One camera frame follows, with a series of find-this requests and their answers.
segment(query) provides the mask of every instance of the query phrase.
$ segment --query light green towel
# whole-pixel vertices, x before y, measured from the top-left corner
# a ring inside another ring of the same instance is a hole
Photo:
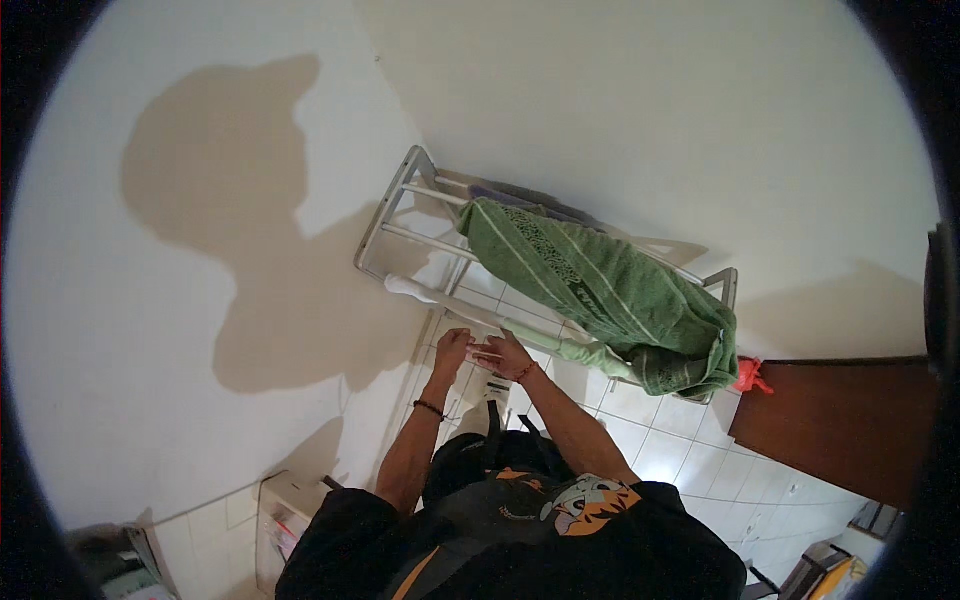
[[[485,198],[458,229],[488,271],[609,346],[650,396],[736,381],[733,312],[628,242]]]

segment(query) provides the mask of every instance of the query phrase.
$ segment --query red string bracelet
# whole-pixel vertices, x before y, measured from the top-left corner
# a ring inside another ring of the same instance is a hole
[[[514,379],[514,381],[516,383],[519,383],[520,385],[523,385],[523,382],[520,381],[520,379],[522,379],[523,377],[526,377],[527,373],[530,372],[530,370],[532,370],[534,367],[539,367],[539,366],[540,365],[537,363],[537,361],[530,363],[529,365],[527,365],[526,369],[521,371],[520,374],[516,376],[516,379]]]

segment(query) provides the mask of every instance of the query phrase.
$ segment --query brown door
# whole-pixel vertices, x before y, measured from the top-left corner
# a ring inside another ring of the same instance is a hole
[[[934,421],[925,362],[764,363],[775,390],[743,395],[730,435],[755,452],[903,511]]]

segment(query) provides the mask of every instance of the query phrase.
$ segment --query person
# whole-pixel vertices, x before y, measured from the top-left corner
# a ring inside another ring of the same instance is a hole
[[[676,488],[640,481],[603,424],[503,333],[486,344],[469,329],[443,336],[374,492],[326,496],[276,598],[739,598],[737,555]],[[468,353],[523,387],[552,439],[525,417],[529,432],[502,431],[503,402],[491,399],[463,417],[486,412],[486,435],[461,427],[434,455]]]

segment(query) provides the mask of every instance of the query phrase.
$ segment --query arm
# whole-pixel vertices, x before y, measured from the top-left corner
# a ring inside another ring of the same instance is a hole
[[[603,425],[547,377],[513,333],[503,332],[505,339],[491,336],[487,344],[470,347],[478,352],[476,362],[523,386],[570,468],[627,485],[639,482]]]
[[[469,329],[450,329],[446,332],[437,344],[433,374],[423,388],[421,402],[440,412],[444,411],[446,394],[467,357],[467,344],[473,341]],[[417,508],[433,459],[440,423],[440,416],[436,413],[426,407],[416,406],[380,466],[373,493],[390,502],[401,515],[411,515]]]

